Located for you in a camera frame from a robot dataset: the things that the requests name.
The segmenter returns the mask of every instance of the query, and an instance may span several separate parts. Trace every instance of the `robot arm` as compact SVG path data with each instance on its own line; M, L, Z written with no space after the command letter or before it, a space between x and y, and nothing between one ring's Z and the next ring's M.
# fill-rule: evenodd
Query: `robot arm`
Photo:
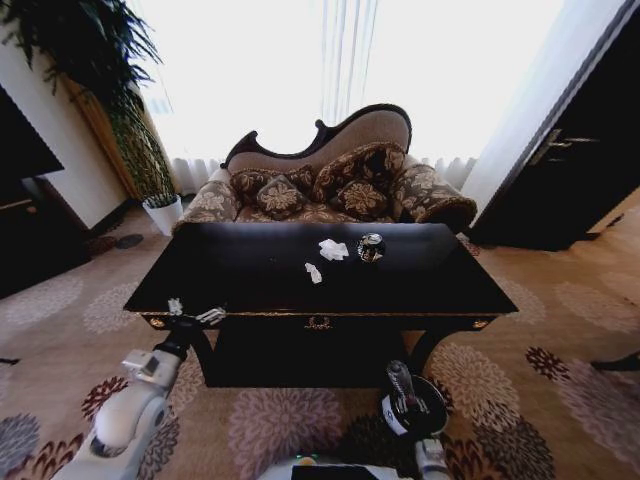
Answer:
M54 480L135 480L151 438L169 414L167 396L186 358L186 347L169 343L163 351L167 342L153 352L133 350L122 362L133 381L100 408L78 453Z

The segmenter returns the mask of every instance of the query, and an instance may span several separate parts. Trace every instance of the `black door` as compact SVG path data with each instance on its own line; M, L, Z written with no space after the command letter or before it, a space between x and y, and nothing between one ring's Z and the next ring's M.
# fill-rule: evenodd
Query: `black door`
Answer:
M640 12L636 11L475 241L563 249L640 185Z

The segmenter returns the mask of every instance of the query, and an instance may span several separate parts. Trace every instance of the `sheer curtain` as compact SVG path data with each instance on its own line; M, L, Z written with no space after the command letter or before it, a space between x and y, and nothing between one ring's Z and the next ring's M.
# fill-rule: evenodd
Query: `sheer curtain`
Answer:
M251 130L292 153L317 118L380 102L408 111L411 153L460 187L563 0L130 3L164 62L145 65L143 94L189 192Z
M321 108L322 3L133 0L162 65L142 91L183 191L257 130L291 153L315 136Z
M477 157L562 3L381 1L364 103L405 108L412 154L441 169Z

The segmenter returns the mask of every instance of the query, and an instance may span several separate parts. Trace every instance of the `green leaves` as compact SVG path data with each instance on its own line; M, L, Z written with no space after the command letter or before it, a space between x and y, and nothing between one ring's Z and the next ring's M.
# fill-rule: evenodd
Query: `green leaves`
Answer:
M130 86L149 81L136 59L159 62L147 25L123 0L7 0L2 22L31 66L40 49L54 63L45 80L65 73L107 109L130 112Z
M102 104L140 196L158 206L172 203L162 148L131 88L150 81L135 60L160 61L146 23L124 0L0 0L0 19L13 28L3 43L21 48L30 67L36 49L51 58L44 80L54 93L58 76L66 74L83 87L81 96L92 94Z

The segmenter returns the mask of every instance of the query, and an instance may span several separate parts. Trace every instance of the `white tissue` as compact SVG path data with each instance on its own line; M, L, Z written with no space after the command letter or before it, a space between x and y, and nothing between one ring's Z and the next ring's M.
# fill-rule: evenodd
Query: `white tissue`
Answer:
M342 260L343 257L349 256L349 250L344 243L336 243L330 238L323 240L320 245L320 255L327 260Z
M311 274L311 281L313 283L320 283L322 281L322 275L320 275L320 272L315 265L312 265L311 263L305 263L304 268L306 268L307 272Z

